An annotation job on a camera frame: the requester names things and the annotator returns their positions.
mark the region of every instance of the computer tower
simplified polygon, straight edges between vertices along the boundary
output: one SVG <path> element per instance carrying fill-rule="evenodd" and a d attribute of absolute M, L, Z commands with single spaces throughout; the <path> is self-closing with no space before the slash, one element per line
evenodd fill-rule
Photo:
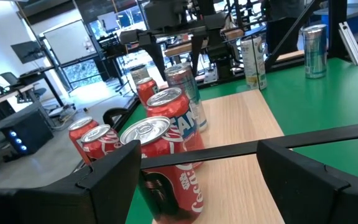
<path fill-rule="evenodd" d="M 23 116 L 1 131 L 17 153 L 23 156 L 36 153 L 53 138 L 51 130 L 38 110 Z"/>

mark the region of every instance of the pull tab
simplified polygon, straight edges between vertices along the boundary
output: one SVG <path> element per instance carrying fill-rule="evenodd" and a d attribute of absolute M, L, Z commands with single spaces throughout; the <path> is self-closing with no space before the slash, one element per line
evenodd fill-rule
<path fill-rule="evenodd" d="M 146 134 L 151 132 L 151 130 L 153 130 L 153 126 L 150 123 L 144 123 L 137 127 L 136 132 L 139 134 Z"/>

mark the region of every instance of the soda can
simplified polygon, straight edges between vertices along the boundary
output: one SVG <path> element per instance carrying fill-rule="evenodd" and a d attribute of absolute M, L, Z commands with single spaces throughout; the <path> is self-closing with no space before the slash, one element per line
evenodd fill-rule
<path fill-rule="evenodd" d="M 169 87 L 180 88 L 189 98 L 190 107 L 197 120 L 198 128 L 203 132 L 208 124 L 190 63 L 180 63 L 167 68 L 165 70 L 165 78 Z"/>
<path fill-rule="evenodd" d="M 241 41 L 244 73 L 249 89 L 263 90 L 267 87 L 262 38 L 256 37 Z"/>
<path fill-rule="evenodd" d="M 319 24 L 302 30 L 305 50 L 306 78 L 327 74 L 327 25 Z"/>
<path fill-rule="evenodd" d="M 139 95 L 140 102 L 142 102 L 142 105 L 146 107 L 147 100 L 158 92 L 158 86 L 152 77 L 147 77 L 136 83 L 136 90 Z"/>
<path fill-rule="evenodd" d="M 116 130 L 108 124 L 90 129 L 82 136 L 81 142 L 85 154 L 92 159 L 101 159 L 122 146 Z"/>
<path fill-rule="evenodd" d="M 142 145 L 142 158 L 185 151 L 178 128 L 164 116 L 143 119 L 121 136 L 123 144 L 135 139 Z M 159 224 L 190 224 L 203 210 L 203 195 L 191 164 L 142 170 L 138 186 Z"/>
<path fill-rule="evenodd" d="M 204 149 L 201 134 L 189 106 L 189 99 L 179 88 L 168 88 L 161 91 L 147 101 L 147 117 L 166 116 L 171 123 L 179 128 L 184 140 L 184 148 L 188 151 Z"/>
<path fill-rule="evenodd" d="M 68 137 L 77 148 L 78 153 L 80 153 L 82 159 L 87 165 L 90 165 L 91 161 L 85 154 L 80 140 L 85 133 L 87 133 L 90 129 L 97 127 L 98 125 L 99 123 L 92 119 L 92 117 L 85 117 L 75 121 L 68 127 Z"/>
<path fill-rule="evenodd" d="M 131 73 L 134 83 L 137 83 L 139 80 L 143 78 L 150 77 L 146 65 L 138 65 L 136 67 L 133 67 L 129 70 L 129 72 Z"/>

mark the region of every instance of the green table surface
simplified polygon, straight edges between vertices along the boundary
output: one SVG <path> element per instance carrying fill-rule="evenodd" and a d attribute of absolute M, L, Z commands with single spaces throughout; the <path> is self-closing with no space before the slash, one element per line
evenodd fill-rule
<path fill-rule="evenodd" d="M 305 78 L 295 67 L 267 75 L 262 94 L 285 135 L 358 124 L 358 67 L 343 60 L 328 60 L 327 76 Z M 247 91 L 245 80 L 200 90 L 208 100 Z M 139 105 L 122 130 L 145 118 Z M 294 149 L 305 156 L 358 176 L 358 140 Z M 138 190 L 126 223 L 150 224 L 152 215 Z"/>

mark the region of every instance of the computer monitor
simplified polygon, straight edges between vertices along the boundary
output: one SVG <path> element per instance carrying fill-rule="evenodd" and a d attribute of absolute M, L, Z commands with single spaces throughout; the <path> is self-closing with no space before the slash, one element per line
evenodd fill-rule
<path fill-rule="evenodd" d="M 41 46 L 37 41 L 28 41 L 20 44 L 11 45 L 13 51 L 22 63 L 32 62 L 45 57 L 41 51 Z"/>

